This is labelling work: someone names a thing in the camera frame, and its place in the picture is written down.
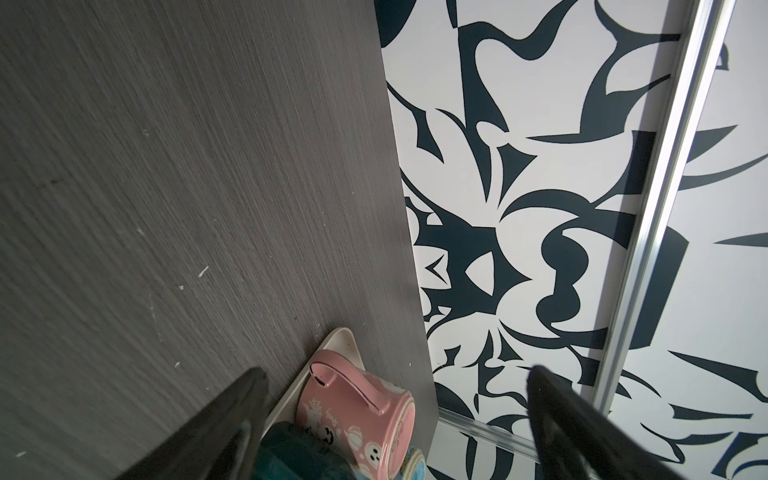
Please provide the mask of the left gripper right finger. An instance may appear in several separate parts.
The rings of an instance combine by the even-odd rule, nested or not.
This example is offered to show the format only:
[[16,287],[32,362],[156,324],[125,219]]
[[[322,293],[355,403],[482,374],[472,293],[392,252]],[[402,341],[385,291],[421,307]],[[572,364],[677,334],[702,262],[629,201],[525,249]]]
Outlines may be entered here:
[[678,479],[549,369],[527,378],[528,416],[544,477]]

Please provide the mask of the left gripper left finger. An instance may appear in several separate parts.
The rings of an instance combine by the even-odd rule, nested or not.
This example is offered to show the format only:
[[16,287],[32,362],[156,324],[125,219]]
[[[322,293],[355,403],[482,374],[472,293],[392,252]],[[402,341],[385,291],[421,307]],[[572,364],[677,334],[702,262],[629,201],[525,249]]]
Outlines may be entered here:
[[249,479],[259,450],[269,390],[254,367],[223,390],[120,479]]

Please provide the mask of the dark green mug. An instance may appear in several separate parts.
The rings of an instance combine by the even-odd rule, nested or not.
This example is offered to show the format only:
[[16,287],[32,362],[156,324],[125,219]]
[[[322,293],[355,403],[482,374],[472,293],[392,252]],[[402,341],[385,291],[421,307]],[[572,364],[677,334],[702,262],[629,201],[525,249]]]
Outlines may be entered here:
[[257,480],[353,480],[347,461],[295,424],[274,424],[263,437],[253,464]]

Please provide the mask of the pink ghost print mug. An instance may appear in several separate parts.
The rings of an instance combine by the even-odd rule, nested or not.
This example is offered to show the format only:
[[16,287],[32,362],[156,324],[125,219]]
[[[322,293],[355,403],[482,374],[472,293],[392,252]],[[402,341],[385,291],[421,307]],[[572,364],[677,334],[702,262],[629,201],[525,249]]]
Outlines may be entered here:
[[332,350],[316,352],[308,371],[296,424],[369,478],[395,478],[415,427],[412,394]]

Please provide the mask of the blue butterfly mug yellow inside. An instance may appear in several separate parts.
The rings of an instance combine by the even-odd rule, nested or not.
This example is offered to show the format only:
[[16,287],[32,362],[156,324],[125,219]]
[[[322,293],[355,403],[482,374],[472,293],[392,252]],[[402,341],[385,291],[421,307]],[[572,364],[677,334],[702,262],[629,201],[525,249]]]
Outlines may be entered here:
[[423,452],[417,447],[411,447],[401,465],[396,478],[398,480],[424,480],[426,478],[426,461]]

